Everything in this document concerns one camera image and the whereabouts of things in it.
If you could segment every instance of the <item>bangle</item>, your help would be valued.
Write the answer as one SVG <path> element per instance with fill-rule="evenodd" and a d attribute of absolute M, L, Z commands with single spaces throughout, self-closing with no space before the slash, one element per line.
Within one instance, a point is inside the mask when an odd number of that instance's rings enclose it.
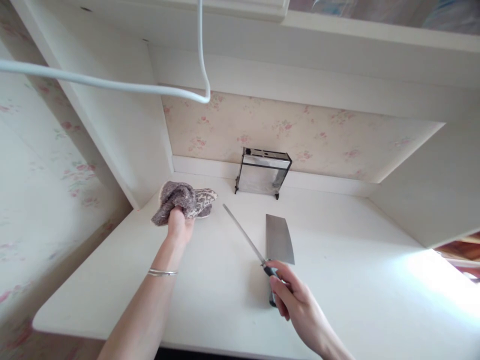
<path fill-rule="evenodd" d="M 178 271 L 163 271 L 163 270 L 157 270 L 151 267 L 150 270 L 148 270 L 147 275 L 151 275 L 155 277 L 176 276 L 178 273 L 179 273 Z"/>

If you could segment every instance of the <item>cleaver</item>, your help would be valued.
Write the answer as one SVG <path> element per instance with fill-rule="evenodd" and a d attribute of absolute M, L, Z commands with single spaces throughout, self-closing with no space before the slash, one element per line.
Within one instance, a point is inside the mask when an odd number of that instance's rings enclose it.
<path fill-rule="evenodd" d="M 295 265 L 292 239 L 283 217 L 266 215 L 266 257 Z"/>

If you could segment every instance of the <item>rag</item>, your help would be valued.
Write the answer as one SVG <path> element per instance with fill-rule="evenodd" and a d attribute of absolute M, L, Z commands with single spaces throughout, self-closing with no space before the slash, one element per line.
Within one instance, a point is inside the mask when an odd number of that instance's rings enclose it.
<path fill-rule="evenodd" d="M 194 189 L 185 182 L 167 181 L 160 189 L 160 208 L 151 218 L 156 226 L 169 223 L 170 211 L 181 207 L 186 219 L 206 218 L 212 210 L 212 202 L 218 197 L 210 188 Z"/>

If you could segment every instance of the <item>white cord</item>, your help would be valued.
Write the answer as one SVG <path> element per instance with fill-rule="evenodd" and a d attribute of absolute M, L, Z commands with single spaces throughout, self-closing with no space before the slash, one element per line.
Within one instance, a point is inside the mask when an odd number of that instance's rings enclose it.
<path fill-rule="evenodd" d="M 179 89 L 176 87 L 160 86 L 160 85 L 144 85 L 134 84 L 128 82 L 118 82 L 111 80 L 104 80 L 93 76 L 81 75 L 74 72 L 54 69 L 47 66 L 35 65 L 28 62 L 9 61 L 0 59 L 0 71 L 7 73 L 20 73 L 27 75 L 40 76 L 45 78 L 54 78 L 59 80 L 66 80 L 72 83 L 93 86 L 97 88 L 104 88 L 110 90 L 118 90 L 132 93 L 148 93 L 159 95 L 170 95 L 180 98 L 190 99 L 202 104 L 207 104 L 210 101 L 210 82 L 207 77 L 204 62 L 204 45 L 202 37 L 202 18 L 203 18 L 203 4 L 202 0 L 198 0 L 198 58 L 200 61 L 201 74 L 205 81 L 205 96 L 198 95 L 194 92 Z"/>

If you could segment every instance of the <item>black knife handle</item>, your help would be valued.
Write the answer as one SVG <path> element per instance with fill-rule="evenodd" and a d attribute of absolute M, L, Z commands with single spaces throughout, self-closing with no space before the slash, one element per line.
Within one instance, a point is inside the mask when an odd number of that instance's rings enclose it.
<path fill-rule="evenodd" d="M 265 274 L 268 275 L 268 277 L 271 277 L 273 275 L 273 276 L 276 276 L 278 278 L 277 271 L 275 271 L 273 267 L 265 265 L 263 267 L 263 271 L 265 272 Z"/>
<path fill-rule="evenodd" d="M 263 267 L 263 271 L 265 272 L 265 274 L 268 275 L 268 277 L 271 277 L 272 275 L 273 276 L 276 276 L 277 278 L 279 277 L 277 275 L 277 271 L 274 267 L 270 267 L 270 266 L 264 266 Z M 268 297 L 268 302 L 270 303 L 271 306 L 273 306 L 274 308 L 277 307 L 277 304 L 275 303 L 275 294 L 272 292 L 272 289 L 270 288 L 270 295 Z"/>

